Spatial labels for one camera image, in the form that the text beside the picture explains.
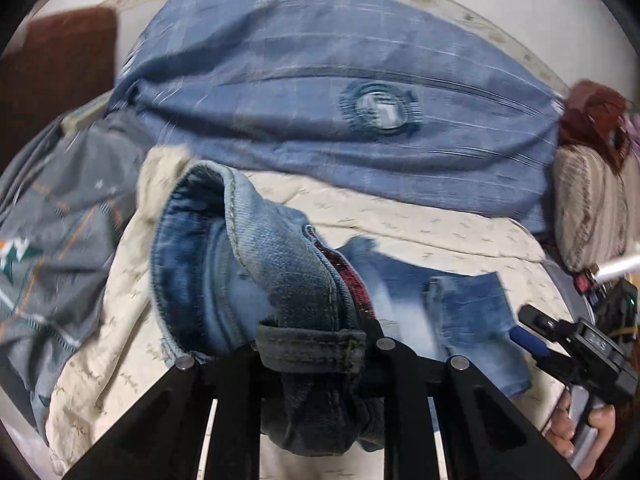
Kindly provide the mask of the person's right hand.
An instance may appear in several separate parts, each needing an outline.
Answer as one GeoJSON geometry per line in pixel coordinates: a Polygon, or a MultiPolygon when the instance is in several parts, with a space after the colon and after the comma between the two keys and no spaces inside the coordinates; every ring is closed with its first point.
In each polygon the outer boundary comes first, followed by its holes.
{"type": "Polygon", "coordinates": [[[589,412],[584,429],[590,437],[582,442],[581,448],[576,448],[578,437],[576,425],[570,419],[571,405],[570,390],[565,389],[549,418],[544,437],[566,460],[578,457],[576,472],[579,478],[587,479],[614,434],[615,408],[603,405],[589,412]]]}

